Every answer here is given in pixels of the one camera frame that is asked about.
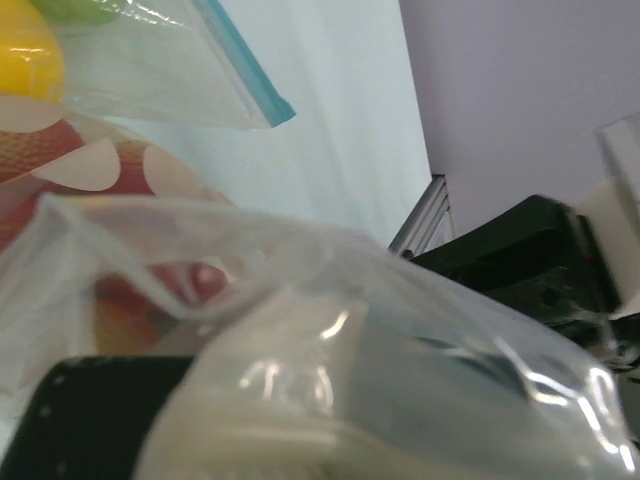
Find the light blue wall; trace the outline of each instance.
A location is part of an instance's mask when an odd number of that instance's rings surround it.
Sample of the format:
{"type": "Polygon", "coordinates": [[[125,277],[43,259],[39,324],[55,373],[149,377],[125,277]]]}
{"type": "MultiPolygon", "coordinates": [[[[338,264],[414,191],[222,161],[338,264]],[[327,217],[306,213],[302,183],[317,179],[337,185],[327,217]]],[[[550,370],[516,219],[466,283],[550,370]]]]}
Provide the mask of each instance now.
{"type": "Polygon", "coordinates": [[[397,1],[223,4],[298,116],[257,132],[128,125],[240,206],[388,244],[431,178],[397,1]]]}

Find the white wall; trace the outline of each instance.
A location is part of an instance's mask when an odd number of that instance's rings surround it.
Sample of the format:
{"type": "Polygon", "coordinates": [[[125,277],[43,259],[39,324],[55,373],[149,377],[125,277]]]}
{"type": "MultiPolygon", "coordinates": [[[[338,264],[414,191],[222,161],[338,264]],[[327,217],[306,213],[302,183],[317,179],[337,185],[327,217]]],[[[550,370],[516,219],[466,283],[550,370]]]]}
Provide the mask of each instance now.
{"type": "Polygon", "coordinates": [[[222,3],[298,116],[259,132],[134,128],[243,207],[388,244],[431,178],[397,0],[222,3]]]}
{"type": "Polygon", "coordinates": [[[640,2],[401,0],[456,234],[602,177],[594,128],[640,111],[640,2]]]}

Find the plastic bag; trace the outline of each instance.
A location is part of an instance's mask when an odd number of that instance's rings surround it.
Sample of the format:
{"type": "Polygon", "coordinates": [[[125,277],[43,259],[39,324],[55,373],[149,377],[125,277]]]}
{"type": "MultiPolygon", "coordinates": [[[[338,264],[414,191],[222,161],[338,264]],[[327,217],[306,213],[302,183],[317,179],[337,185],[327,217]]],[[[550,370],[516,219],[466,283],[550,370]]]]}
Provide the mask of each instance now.
{"type": "Polygon", "coordinates": [[[0,93],[85,114],[264,128],[293,116],[217,0],[2,0],[0,93]]]}
{"type": "Polygon", "coordinates": [[[138,480],[638,478],[601,364],[362,237],[153,197],[38,212],[0,257],[1,411],[110,328],[200,352],[138,480]],[[118,289],[146,313],[105,315],[118,289]]]}
{"type": "Polygon", "coordinates": [[[33,98],[0,96],[0,251],[45,192],[231,203],[182,161],[121,127],[33,98]]]}

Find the yellow ball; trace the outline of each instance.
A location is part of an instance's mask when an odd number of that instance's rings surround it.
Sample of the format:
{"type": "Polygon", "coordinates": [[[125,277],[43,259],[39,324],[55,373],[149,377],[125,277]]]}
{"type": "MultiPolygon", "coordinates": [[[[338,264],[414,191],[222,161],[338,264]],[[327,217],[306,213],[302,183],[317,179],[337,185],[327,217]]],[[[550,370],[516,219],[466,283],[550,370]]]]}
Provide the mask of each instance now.
{"type": "Polygon", "coordinates": [[[64,57],[46,20],[28,0],[0,0],[0,94],[58,101],[64,57]]]}

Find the black object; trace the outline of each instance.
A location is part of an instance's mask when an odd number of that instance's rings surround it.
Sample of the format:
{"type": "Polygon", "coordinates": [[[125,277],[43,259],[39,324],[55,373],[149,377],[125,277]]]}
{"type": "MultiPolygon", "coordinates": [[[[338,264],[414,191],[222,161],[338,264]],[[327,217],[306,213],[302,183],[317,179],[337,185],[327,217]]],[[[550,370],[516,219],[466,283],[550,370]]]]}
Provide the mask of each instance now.
{"type": "Polygon", "coordinates": [[[588,220],[538,195],[410,261],[569,338],[620,305],[588,220]]]}
{"type": "Polygon", "coordinates": [[[153,419],[192,357],[88,357],[40,383],[0,480],[130,480],[153,419]]]}

